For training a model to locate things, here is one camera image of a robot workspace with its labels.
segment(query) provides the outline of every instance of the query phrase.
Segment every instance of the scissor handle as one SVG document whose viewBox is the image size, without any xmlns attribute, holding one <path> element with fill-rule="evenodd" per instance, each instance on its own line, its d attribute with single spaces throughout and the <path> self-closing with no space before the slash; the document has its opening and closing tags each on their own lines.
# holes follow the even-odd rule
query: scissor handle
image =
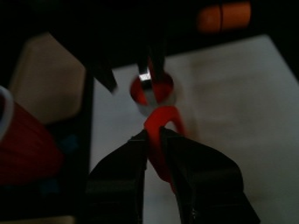
<svg viewBox="0 0 299 224">
<path fill-rule="evenodd" d="M 172 122 L 176 132 L 184 136 L 185 131 L 182 127 L 182 119 L 178 110 L 173 106 L 164 106 L 157 108 L 148 116 L 144 122 L 144 129 L 148 134 L 149 151 L 148 159 L 153 165 L 156 173 L 161 180 L 170 183 L 170 173 L 165 164 L 164 152 L 161 147 L 160 128 Z"/>
</svg>

